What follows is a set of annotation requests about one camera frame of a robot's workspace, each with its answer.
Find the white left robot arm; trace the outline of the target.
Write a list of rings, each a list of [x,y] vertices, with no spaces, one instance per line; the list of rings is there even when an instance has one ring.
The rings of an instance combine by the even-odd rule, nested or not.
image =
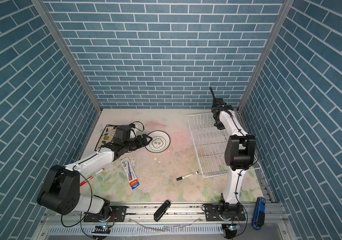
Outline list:
[[[134,123],[115,126],[110,142],[103,144],[95,153],[65,166],[51,167],[37,196],[37,203],[62,216],[69,213],[92,214],[100,222],[109,221],[112,216],[110,201],[95,195],[85,196],[80,192],[81,182],[90,184],[89,177],[105,165],[130,153],[146,147],[152,137],[137,135]]]

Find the floral square plate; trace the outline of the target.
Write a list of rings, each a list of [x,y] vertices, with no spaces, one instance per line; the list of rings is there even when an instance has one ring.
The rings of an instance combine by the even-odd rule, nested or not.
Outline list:
[[[105,128],[103,129],[99,140],[94,148],[94,150],[97,152],[99,151],[103,145],[105,145],[106,143],[109,143],[113,140],[115,133],[116,133],[116,129],[118,126],[116,125],[106,125]]]

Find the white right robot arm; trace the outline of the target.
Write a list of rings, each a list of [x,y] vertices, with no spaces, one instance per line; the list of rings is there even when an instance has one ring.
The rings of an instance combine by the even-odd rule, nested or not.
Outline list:
[[[240,203],[240,192],[246,171],[254,164],[255,136],[241,126],[238,114],[222,98],[213,97],[211,112],[218,130],[228,135],[224,160],[228,166],[228,178],[224,193],[218,204],[220,216],[225,220],[242,219],[245,213]]]

